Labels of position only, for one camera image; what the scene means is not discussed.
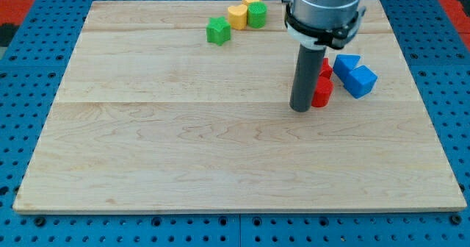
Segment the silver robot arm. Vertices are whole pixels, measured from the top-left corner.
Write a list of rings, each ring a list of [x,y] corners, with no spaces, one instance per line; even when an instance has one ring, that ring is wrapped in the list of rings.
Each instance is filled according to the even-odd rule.
[[[358,33],[366,11],[360,0],[282,0],[288,33],[310,50],[344,48]]]

